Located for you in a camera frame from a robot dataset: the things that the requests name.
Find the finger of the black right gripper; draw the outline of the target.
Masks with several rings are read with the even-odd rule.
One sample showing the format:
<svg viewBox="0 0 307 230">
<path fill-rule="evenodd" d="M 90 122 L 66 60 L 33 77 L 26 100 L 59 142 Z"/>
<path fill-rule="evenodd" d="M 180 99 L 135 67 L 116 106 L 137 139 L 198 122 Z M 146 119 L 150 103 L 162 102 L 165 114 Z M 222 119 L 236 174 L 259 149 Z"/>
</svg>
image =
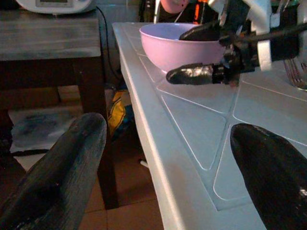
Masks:
<svg viewBox="0 0 307 230">
<path fill-rule="evenodd" d="M 220 23 L 218 20 L 194 26 L 184 32 L 179 40 L 184 41 L 217 41 L 220 37 Z"/>
<path fill-rule="evenodd" d="M 188 64 L 170 70 L 166 80 L 171 84 L 204 85 L 213 83 L 213 66 Z"/>
</svg>

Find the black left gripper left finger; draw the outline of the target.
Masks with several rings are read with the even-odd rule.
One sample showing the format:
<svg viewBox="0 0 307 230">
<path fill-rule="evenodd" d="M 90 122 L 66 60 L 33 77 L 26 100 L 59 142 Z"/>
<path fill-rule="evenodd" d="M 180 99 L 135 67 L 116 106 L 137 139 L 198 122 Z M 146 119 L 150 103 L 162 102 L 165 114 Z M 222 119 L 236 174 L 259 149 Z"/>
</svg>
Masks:
<svg viewBox="0 0 307 230">
<path fill-rule="evenodd" d="M 76 119 L 0 208 L 3 230 L 78 229 L 106 145 L 98 113 Z"/>
</svg>

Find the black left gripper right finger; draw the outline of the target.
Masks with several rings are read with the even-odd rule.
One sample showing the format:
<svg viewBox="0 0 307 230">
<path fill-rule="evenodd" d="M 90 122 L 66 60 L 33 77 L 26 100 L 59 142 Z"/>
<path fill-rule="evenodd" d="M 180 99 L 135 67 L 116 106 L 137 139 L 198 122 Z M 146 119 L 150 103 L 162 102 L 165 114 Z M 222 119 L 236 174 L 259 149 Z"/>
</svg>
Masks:
<svg viewBox="0 0 307 230">
<path fill-rule="evenodd" d="M 245 187 L 268 230 L 307 228 L 307 159 L 262 127 L 233 125 L 230 145 Z"/>
</svg>

